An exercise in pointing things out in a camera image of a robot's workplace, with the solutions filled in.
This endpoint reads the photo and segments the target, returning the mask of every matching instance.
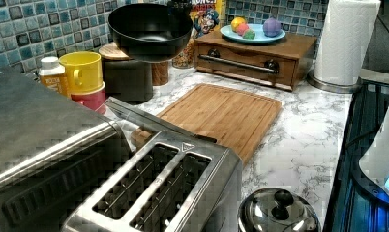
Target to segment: paper towel roll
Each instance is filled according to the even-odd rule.
[[[353,85],[358,79],[380,1],[331,0],[315,61],[314,77]]]

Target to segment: white marble countertop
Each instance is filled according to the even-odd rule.
[[[170,68],[168,83],[155,86],[154,97],[137,107],[156,115],[200,83],[249,91],[282,102],[278,118],[243,170],[242,199],[258,189],[287,189],[305,198],[323,225],[351,95],[321,91],[306,81],[290,93],[194,68]]]

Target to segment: yellow cup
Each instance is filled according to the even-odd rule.
[[[69,53],[59,58],[65,67],[71,93],[97,90],[103,85],[101,55],[91,51]]]

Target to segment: pot lid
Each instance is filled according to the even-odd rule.
[[[108,60],[132,60],[127,54],[121,51],[115,43],[108,43],[99,48],[99,54]]]
[[[320,231],[310,204],[285,189],[263,188],[240,205],[239,229],[249,231]]]

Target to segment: wooden cutting board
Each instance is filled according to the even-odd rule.
[[[282,103],[245,91],[199,84],[157,116],[196,134],[216,138],[243,161],[249,161],[276,119]],[[142,146],[150,133],[136,130],[133,142]]]

